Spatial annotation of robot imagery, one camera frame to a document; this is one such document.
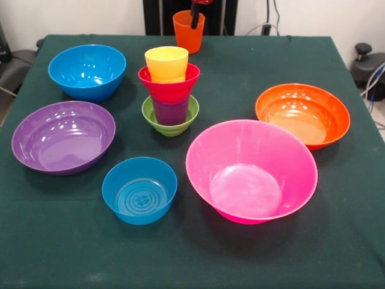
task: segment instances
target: red cup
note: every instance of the red cup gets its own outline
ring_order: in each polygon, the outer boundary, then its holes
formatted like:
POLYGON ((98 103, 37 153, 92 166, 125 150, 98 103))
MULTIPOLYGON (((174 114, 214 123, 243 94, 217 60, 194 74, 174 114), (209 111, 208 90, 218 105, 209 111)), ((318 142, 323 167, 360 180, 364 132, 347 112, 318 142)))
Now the red cup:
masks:
POLYGON ((149 90, 152 99, 165 104, 176 104, 184 101, 191 94, 200 75, 200 69, 193 65, 187 65, 186 80, 174 83, 151 82, 151 75, 147 66, 138 72, 139 79, 149 90))

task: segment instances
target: small blue bowl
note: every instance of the small blue bowl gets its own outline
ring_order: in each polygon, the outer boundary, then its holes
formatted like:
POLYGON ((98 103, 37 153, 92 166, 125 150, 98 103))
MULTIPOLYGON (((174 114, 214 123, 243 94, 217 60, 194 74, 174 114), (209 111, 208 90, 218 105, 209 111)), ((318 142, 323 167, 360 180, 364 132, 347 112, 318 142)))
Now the small blue bowl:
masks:
POLYGON ((125 56, 105 45, 81 45, 54 57, 48 74, 69 96, 100 102, 112 96, 126 69, 125 56))
POLYGON ((122 221, 147 225, 163 217, 177 189, 174 170, 157 158, 138 157, 122 161, 104 178, 102 195, 122 221))

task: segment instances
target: purple cup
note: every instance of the purple cup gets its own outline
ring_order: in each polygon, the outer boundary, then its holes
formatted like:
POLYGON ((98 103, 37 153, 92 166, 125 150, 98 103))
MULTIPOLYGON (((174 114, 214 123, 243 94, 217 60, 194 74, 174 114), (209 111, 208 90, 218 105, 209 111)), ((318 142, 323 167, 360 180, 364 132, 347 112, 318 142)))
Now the purple cup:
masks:
POLYGON ((152 97, 152 104, 154 106, 155 117, 160 125, 180 125, 186 122, 188 103, 190 96, 184 101, 176 104, 168 104, 154 100, 152 97))

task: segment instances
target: bowl rim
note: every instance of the bowl rim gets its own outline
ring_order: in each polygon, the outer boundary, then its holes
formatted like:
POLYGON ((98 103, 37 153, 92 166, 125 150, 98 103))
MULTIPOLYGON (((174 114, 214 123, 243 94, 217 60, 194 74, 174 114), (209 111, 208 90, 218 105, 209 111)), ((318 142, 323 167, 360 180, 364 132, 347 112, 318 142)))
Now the bowl rim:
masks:
POLYGON ((314 85, 310 85, 310 84, 303 84, 303 83, 298 83, 298 82, 288 82, 288 83, 283 83, 283 84, 278 84, 278 85, 275 85, 275 86, 272 86, 272 87, 269 87, 268 89, 264 90, 257 98, 256 102, 255 102, 255 106, 254 106, 254 110, 255 110, 255 114, 258 118, 258 120, 260 120, 261 122, 266 122, 266 123, 269 123, 267 122, 266 120, 261 120, 258 116, 258 112, 257 112, 257 107, 259 107, 259 101, 261 100, 261 96, 263 96, 265 93, 271 91, 271 90, 274 90, 274 89, 277 89, 279 87, 285 87, 285 86, 289 86, 289 85, 294 85, 294 86, 297 86, 297 87, 307 87, 307 88, 312 88, 312 89, 317 89, 319 90, 320 92, 323 92, 327 95, 329 95, 331 98, 333 98, 336 102, 338 102, 339 104, 341 104, 341 106, 343 107, 343 112, 346 114, 347 118, 348 118, 348 124, 346 126, 346 128, 344 129, 344 131, 339 135, 337 136, 336 138, 332 139, 332 140, 329 140, 329 141, 323 141, 322 143, 312 143, 312 144, 308 144, 308 143, 305 143, 305 145, 308 147, 308 148, 314 148, 314 147, 318 147, 318 146, 322 146, 325 147, 325 146, 328 146, 328 145, 331 145, 332 143, 335 143, 337 141, 339 141, 340 139, 342 139, 349 131, 350 129, 350 124, 351 124, 351 118, 350 118, 350 113, 347 109, 347 107, 345 106, 345 104, 339 99, 337 98, 337 96, 335 96, 334 94, 328 92, 327 90, 324 90, 318 86, 314 86, 314 85))
POLYGON ((35 110, 33 111, 32 113, 30 113, 29 115, 27 115, 26 117, 24 117, 24 119, 17 125, 16 129, 13 131, 13 135, 12 135, 12 139, 11 139, 11 148, 12 148, 12 153, 13 155, 15 156, 15 158, 21 163, 23 164, 24 166, 26 167, 29 167, 30 169, 33 169, 33 170, 36 170, 38 172, 42 172, 42 173, 48 173, 48 174, 59 174, 59 173, 66 173, 66 172, 70 172, 72 170, 76 170, 77 168, 80 168, 80 167, 83 167, 83 166, 86 166, 87 164, 90 164, 92 163, 94 160, 98 159, 100 156, 102 156, 106 151, 107 149, 111 146, 111 143, 112 141, 114 140, 114 137, 115 137, 115 133, 116 133, 116 123, 115 123, 115 120, 114 120, 114 117, 112 116, 112 114, 106 110, 104 107, 101 107, 100 105, 98 104, 94 104, 92 102, 87 102, 87 101, 61 101, 61 102, 56 102, 54 104, 49 104, 49 105, 46 105, 44 107, 41 107, 39 108, 38 110, 35 110), (98 156, 96 156, 95 158, 93 158, 92 160, 89 160, 89 161, 86 161, 80 165, 77 165, 77 166, 73 166, 73 167, 69 167, 69 168, 66 168, 66 169, 61 169, 61 170, 48 170, 48 169, 40 169, 38 167, 34 167, 34 166, 31 166, 29 164, 26 164, 23 160, 21 160, 19 158, 19 156, 15 153, 15 150, 14 150, 14 144, 15 144, 15 141, 14 141, 14 138, 16 136, 16 133, 18 132, 18 130, 20 129, 20 127, 24 124, 24 121, 33 116, 34 114, 37 114, 39 113, 41 110, 44 110, 44 109, 47 109, 48 107, 54 107, 54 106, 58 106, 58 105, 62 105, 62 104, 66 104, 66 103, 70 103, 70 104, 74 104, 74 103, 82 103, 82 104, 87 104, 87 105, 91 105, 91 106, 94 106, 94 107, 99 107, 102 109, 103 112, 106 113, 106 115, 110 118, 110 120, 112 120, 112 124, 113 124, 113 131, 112 131, 112 134, 111 134, 111 138, 109 139, 108 141, 108 144, 105 146, 105 148, 100 152, 100 154, 98 156))
POLYGON ((144 118, 152 125, 152 126, 156 126, 157 128, 163 128, 163 129, 166 129, 168 128, 169 131, 170 129, 174 129, 175 131, 177 131, 178 129, 181 129, 183 128, 184 126, 186 125, 189 125, 190 123, 192 123, 195 118, 198 116, 199 114, 199 102, 198 100, 193 96, 193 95, 190 95, 190 101, 194 101, 196 104, 197 104, 197 113, 195 113, 195 115, 192 116, 192 118, 190 120, 188 120, 187 122, 184 122, 184 123, 180 123, 178 125, 160 125, 158 123, 155 123, 153 122, 152 120, 150 120, 147 116, 146 113, 144 113, 144 105, 149 102, 151 100, 151 96, 149 96, 148 98, 146 98, 144 100, 144 102, 142 103, 142 115, 144 116, 144 118))
POLYGON ((313 197, 314 193, 315 193, 315 190, 317 188, 317 185, 318 185, 318 168, 317 168, 317 163, 314 159, 314 156, 312 155, 312 153, 310 152, 309 148, 298 138, 296 137, 295 135, 293 135, 292 133, 288 132, 287 130, 277 126, 277 125, 273 125, 272 123, 268 123, 268 122, 261 122, 259 120, 254 120, 254 119, 235 119, 235 120, 227 120, 225 122, 220 122, 220 123, 217 123, 217 124, 214 124, 208 128, 206 128, 204 131, 202 131, 199 135, 197 135, 195 137, 195 139, 191 142, 188 150, 187 150, 187 154, 186 154, 186 160, 185 160, 185 167, 186 167, 186 172, 187 172, 187 177, 189 179, 189 182, 190 184, 192 185, 192 187, 194 188, 194 190, 197 192, 197 194, 203 199, 205 200, 212 208, 218 210, 218 211, 221 211, 221 212, 224 212, 225 214, 228 214, 230 216, 233 216, 233 217, 237 217, 237 218, 240 218, 240 219, 244 219, 244 220, 254 220, 254 221, 269 221, 269 220, 274 220, 274 219, 279 219, 279 218, 282 218, 282 217, 286 217, 290 214, 293 214, 295 213, 296 211, 300 210, 303 206, 305 206, 308 201, 310 201, 310 199, 313 197), (189 159, 190 159, 190 155, 191 155, 191 148, 193 146, 193 144, 195 142, 197 142, 197 139, 203 135, 203 134, 207 134, 209 131, 211 131, 213 128, 216 128, 217 126, 224 126, 224 125, 227 125, 228 123, 235 123, 235 122, 239 122, 239 123, 244 123, 244 122, 252 122, 252 123, 260 123, 261 125, 265 125, 265 126, 270 126, 272 129, 276 129, 276 130, 279 130, 283 133, 285 133, 288 137, 291 137, 293 138, 303 149, 304 151, 306 152, 307 156, 310 158, 310 160, 312 161, 312 169, 314 170, 314 173, 315 173, 315 180, 314 180, 314 184, 313 184, 313 187, 311 189, 311 192, 309 194, 309 196, 302 201, 302 203, 295 207, 294 209, 291 209, 290 211, 284 213, 284 214, 280 214, 280 215, 276 215, 276 216, 272 216, 272 217, 245 217, 245 216, 241 216, 239 214, 233 214, 233 213, 229 213, 227 212, 226 210, 222 210, 221 208, 217 207, 216 205, 214 205, 210 200, 208 200, 206 197, 203 197, 199 191, 198 191, 198 188, 193 184, 193 182, 191 181, 191 178, 190 178, 190 169, 189 169, 189 166, 188 166, 188 163, 189 163, 189 159))
MULTIPOLYGON (((176 21, 176 15, 177 14, 185 14, 185 13, 189 13, 190 14, 190 10, 182 10, 182 11, 178 11, 176 12, 174 15, 173 15, 173 21, 175 21, 178 25, 182 26, 182 27, 191 27, 190 25, 185 25, 185 24, 181 24, 179 23, 178 21, 176 21)), ((198 25, 201 24, 203 21, 205 21, 205 15, 201 12, 199 12, 199 17, 198 17, 198 25)))
POLYGON ((102 197, 103 197, 104 202, 105 202, 106 205, 108 206, 108 208, 110 208, 114 213, 121 214, 121 215, 124 215, 124 216, 129 216, 129 217, 131 217, 131 218, 141 218, 141 217, 143 217, 143 216, 150 216, 150 215, 152 215, 152 214, 154 214, 154 213, 156 213, 156 212, 162 210, 163 208, 167 207, 167 206, 173 201, 173 199, 175 198, 177 189, 178 189, 178 178, 177 178, 177 176, 176 176, 176 172, 175 172, 175 170, 174 170, 168 163, 166 163, 165 161, 160 160, 159 158, 154 158, 154 157, 145 157, 145 156, 143 156, 143 157, 133 157, 133 158, 128 158, 128 159, 126 159, 126 160, 124 160, 124 161, 121 161, 121 162, 117 163, 115 166, 113 166, 113 167, 108 171, 108 173, 105 175, 105 177, 104 177, 104 179, 103 179, 103 183, 102 183, 102 197), (169 168, 170 168, 170 171, 172 172, 171 175, 172 175, 173 181, 174 181, 174 183, 175 183, 175 188, 174 188, 174 190, 173 190, 173 192, 172 192, 172 194, 171 194, 170 199, 166 202, 166 204, 165 204, 164 206, 158 207, 156 210, 152 211, 151 213, 146 213, 146 214, 143 214, 143 215, 134 215, 134 216, 133 216, 133 215, 128 215, 128 214, 125 214, 125 213, 121 213, 121 212, 117 211, 116 209, 114 209, 113 207, 111 207, 111 206, 109 205, 109 203, 108 203, 108 202, 106 201, 106 199, 105 199, 105 196, 104 196, 105 189, 104 189, 104 187, 105 187, 105 181, 106 181, 107 177, 108 177, 110 174, 112 174, 112 172, 113 172, 113 170, 114 170, 115 168, 117 168, 118 166, 121 166, 123 163, 129 163, 129 162, 131 162, 131 161, 133 161, 133 160, 138 160, 138 159, 141 159, 141 160, 146 159, 146 160, 157 161, 157 162, 160 162, 160 163, 162 163, 163 165, 166 165, 167 167, 169 167, 169 168))
POLYGON ((66 49, 66 50, 63 50, 61 51, 60 53, 58 53, 57 55, 54 56, 54 58, 49 62, 49 65, 48 65, 48 74, 49 74, 49 77, 55 82, 57 83, 58 85, 61 85, 61 86, 64 86, 64 87, 67 87, 69 89, 93 89, 95 87, 101 87, 103 85, 107 85, 111 82, 113 82, 115 79, 121 77, 121 75, 125 72, 126 70, 126 66, 127 66, 127 60, 126 60, 126 57, 124 56, 123 53, 121 53, 118 49, 116 48, 113 48, 112 46, 108 46, 108 45, 103 45, 103 44, 84 44, 84 45, 78 45, 78 46, 74 46, 74 47, 71 47, 69 49, 66 49), (123 57, 123 60, 124 60, 124 65, 123 65, 123 69, 121 72, 117 73, 115 77, 111 78, 110 80, 108 80, 107 82, 105 83, 102 83, 102 84, 99 84, 97 86, 91 86, 91 87, 74 87, 74 86, 70 86, 70 85, 67 85, 67 84, 63 84, 59 81, 56 80, 56 78, 54 78, 51 74, 51 66, 52 66, 52 63, 54 63, 54 61, 56 61, 58 59, 58 57, 61 57, 63 54, 71 51, 71 50, 76 50, 76 49, 79 49, 79 48, 82 48, 82 47, 104 47, 104 48, 109 48, 111 50, 114 50, 116 52, 118 52, 118 54, 120 54, 122 57, 123 57))
POLYGON ((149 67, 148 67, 147 65, 146 65, 146 66, 143 66, 141 69, 139 69, 139 71, 138 71, 138 77, 139 77, 139 79, 140 79, 142 82, 148 83, 148 84, 151 84, 151 85, 161 85, 161 86, 163 86, 163 87, 166 86, 166 85, 171 86, 171 85, 180 84, 180 83, 184 83, 184 82, 191 82, 191 81, 194 81, 195 79, 197 79, 198 77, 200 77, 201 71, 200 71, 200 68, 199 68, 198 66, 196 66, 195 64, 192 64, 192 63, 187 63, 187 69, 188 69, 189 67, 193 67, 193 68, 197 69, 197 70, 198 70, 198 74, 197 74, 196 76, 194 76, 194 77, 192 77, 192 78, 190 78, 190 79, 188 79, 188 80, 184 80, 184 81, 168 82, 168 83, 157 83, 157 82, 152 82, 152 81, 149 81, 149 80, 147 80, 147 79, 144 79, 144 78, 141 76, 141 73, 142 73, 143 71, 145 71, 146 69, 149 70, 149 67))

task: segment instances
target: table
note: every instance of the table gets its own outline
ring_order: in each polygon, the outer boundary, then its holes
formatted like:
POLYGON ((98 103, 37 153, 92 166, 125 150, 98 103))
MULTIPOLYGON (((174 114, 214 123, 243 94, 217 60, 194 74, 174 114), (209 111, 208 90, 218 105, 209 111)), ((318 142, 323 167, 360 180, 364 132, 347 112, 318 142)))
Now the table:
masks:
POLYGON ((175 138, 141 115, 148 92, 137 72, 144 52, 173 37, 48 36, 0 131, 0 288, 385 288, 385 146, 329 37, 205 37, 190 56, 202 75, 193 89, 201 110, 175 138), (16 161, 10 142, 34 110, 69 98, 49 79, 54 55, 86 43, 125 54, 123 82, 101 103, 117 133, 86 172, 57 177, 16 161), (185 172, 185 154, 207 127, 255 119, 254 103, 283 82, 317 85, 339 97, 351 128, 314 151, 319 183, 299 212, 256 226, 232 223, 200 199, 185 172), (121 222, 101 197, 103 177, 118 162, 157 157, 179 178, 174 204, 148 226, 121 222))

